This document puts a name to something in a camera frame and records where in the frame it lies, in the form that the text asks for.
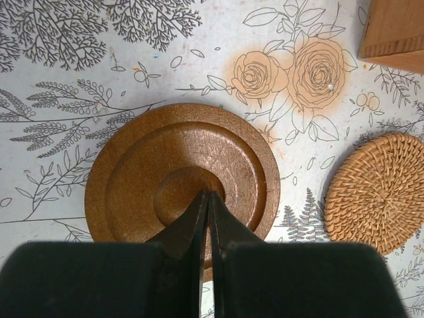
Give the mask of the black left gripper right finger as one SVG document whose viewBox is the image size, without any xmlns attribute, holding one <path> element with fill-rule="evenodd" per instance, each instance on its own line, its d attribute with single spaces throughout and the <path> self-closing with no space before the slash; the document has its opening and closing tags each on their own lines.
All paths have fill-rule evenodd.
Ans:
<svg viewBox="0 0 424 318">
<path fill-rule="evenodd" d="M 358 243 L 267 243 L 208 202 L 216 317 L 405 317 L 382 257 Z"/>
</svg>

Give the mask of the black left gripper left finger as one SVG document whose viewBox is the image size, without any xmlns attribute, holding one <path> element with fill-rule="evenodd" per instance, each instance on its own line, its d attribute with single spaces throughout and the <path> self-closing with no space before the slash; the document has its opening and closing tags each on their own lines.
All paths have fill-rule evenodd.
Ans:
<svg viewBox="0 0 424 318">
<path fill-rule="evenodd" d="M 199 317 L 206 191 L 144 243 L 29 242 L 1 270 L 2 317 Z"/>
</svg>

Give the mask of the dark wooden coaster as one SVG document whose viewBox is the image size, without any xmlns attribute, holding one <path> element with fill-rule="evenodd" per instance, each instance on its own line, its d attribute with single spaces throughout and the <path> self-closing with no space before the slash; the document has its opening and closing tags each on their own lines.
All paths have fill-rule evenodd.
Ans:
<svg viewBox="0 0 424 318">
<path fill-rule="evenodd" d="M 261 134 L 211 105 L 176 103 L 122 126 L 95 159 L 85 219 L 95 242 L 145 242 L 175 221 L 202 190 L 259 238 L 280 202 L 280 174 Z"/>
</svg>

